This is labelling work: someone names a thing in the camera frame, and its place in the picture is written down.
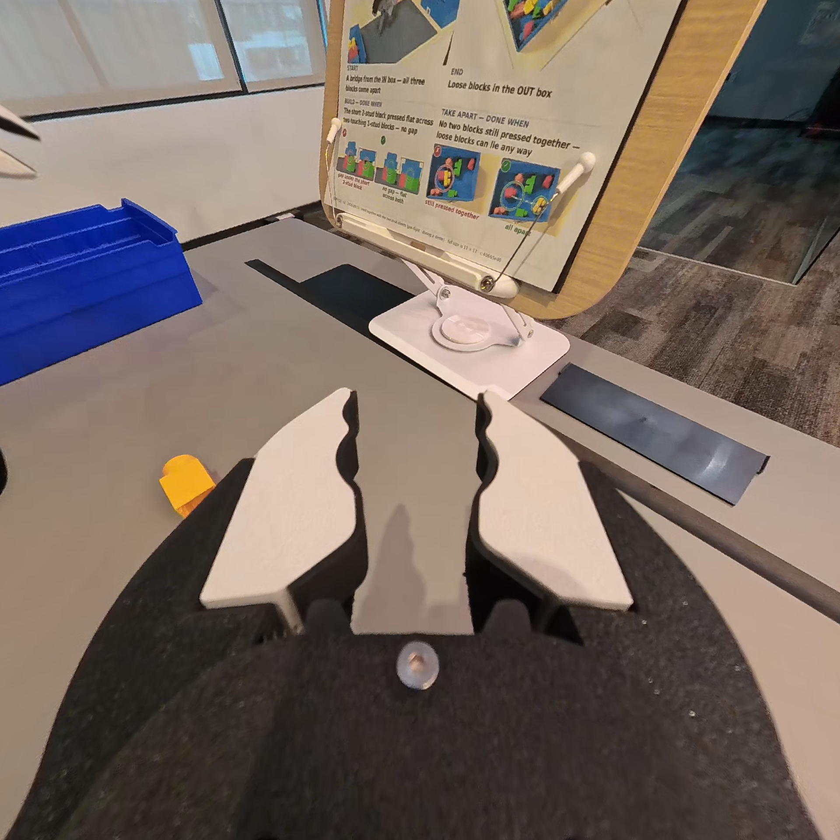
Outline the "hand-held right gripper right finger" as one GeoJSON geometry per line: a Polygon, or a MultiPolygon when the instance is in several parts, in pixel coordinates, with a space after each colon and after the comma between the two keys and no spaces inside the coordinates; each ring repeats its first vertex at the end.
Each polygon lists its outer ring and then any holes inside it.
{"type": "Polygon", "coordinates": [[[476,404],[479,486],[466,584],[475,632],[513,602],[538,632],[573,632],[572,612],[632,615],[634,596],[580,458],[495,392],[476,404]]]}

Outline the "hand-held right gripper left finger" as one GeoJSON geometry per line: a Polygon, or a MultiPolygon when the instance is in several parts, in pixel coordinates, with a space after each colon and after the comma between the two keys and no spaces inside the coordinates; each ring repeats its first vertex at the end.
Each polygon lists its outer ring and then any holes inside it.
{"type": "Polygon", "coordinates": [[[199,595],[208,610],[272,605],[289,634],[318,601],[353,600],[369,568],[356,391],[339,388],[258,451],[199,595]]]}

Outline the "yellow toy block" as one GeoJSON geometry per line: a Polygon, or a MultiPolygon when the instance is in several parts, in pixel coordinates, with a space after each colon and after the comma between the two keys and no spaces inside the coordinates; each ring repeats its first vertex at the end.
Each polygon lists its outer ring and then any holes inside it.
{"type": "Polygon", "coordinates": [[[169,459],[161,472],[161,488],[181,518],[188,517],[216,487],[214,478],[192,455],[169,459]]]}

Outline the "blue plastic bin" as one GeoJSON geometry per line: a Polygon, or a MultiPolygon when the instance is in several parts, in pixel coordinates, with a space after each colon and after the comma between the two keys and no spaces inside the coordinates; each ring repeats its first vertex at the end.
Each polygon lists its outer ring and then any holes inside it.
{"type": "Polygon", "coordinates": [[[1,384],[200,306],[176,230],[122,199],[1,230],[1,384]]]}

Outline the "grey desk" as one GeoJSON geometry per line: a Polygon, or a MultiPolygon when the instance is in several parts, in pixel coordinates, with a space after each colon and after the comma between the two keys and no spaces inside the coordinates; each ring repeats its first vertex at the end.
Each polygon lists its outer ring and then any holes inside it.
{"type": "MultiPolygon", "coordinates": [[[[476,406],[247,263],[303,282],[359,268],[401,290],[394,260],[298,220],[195,248],[204,303],[2,386],[2,838],[38,770],[60,702],[133,574],[176,527],[163,463],[196,455],[217,479],[348,387],[360,403],[371,567],[362,633],[468,634],[463,577],[479,484],[476,406]]],[[[514,402],[541,423],[838,594],[838,448],[570,338],[514,402]],[[569,362],[768,455],[728,506],[541,402],[569,362]]],[[[728,621],[769,702],[822,837],[838,838],[838,621],[632,500],[728,621]]]]}

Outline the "frosted glass window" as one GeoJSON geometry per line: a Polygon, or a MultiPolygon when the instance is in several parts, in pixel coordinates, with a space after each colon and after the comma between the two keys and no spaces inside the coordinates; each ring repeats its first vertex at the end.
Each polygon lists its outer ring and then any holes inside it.
{"type": "Polygon", "coordinates": [[[2,104],[46,117],[319,85],[322,6],[2,1],[2,104]]]}

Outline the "dark flat plate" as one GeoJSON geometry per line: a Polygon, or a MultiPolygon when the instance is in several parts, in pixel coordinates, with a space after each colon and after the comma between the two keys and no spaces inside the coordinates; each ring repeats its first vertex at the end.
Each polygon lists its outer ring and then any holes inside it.
{"type": "Polygon", "coordinates": [[[304,280],[297,291],[322,312],[363,334],[370,332],[372,320],[414,297],[350,265],[337,266],[304,280]]]}
{"type": "Polygon", "coordinates": [[[540,400],[731,506],[770,461],[575,364],[562,369],[540,400]]]}

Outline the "white stand base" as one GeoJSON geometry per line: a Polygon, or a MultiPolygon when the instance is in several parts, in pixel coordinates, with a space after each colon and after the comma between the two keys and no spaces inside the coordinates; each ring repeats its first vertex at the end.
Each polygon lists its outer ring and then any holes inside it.
{"type": "Polygon", "coordinates": [[[373,318],[372,337],[468,398],[520,393],[571,344],[554,331],[405,260],[426,290],[373,318]]]}

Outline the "instruction poster on board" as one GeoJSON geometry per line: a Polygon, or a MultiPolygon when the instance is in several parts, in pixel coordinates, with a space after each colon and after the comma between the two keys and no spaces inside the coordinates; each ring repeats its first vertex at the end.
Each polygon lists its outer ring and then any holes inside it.
{"type": "Polygon", "coordinates": [[[340,110],[345,2],[332,2],[321,126],[318,186],[322,208],[336,227],[393,257],[430,269],[456,287],[536,319],[565,319],[602,300],[622,278],[666,196],[697,132],[765,7],[764,1],[688,1],[668,31],[657,64],[627,128],[567,265],[552,290],[502,279],[502,268],[479,268],[413,234],[399,238],[382,226],[343,222],[329,196],[334,173],[329,120],[340,110]]]}

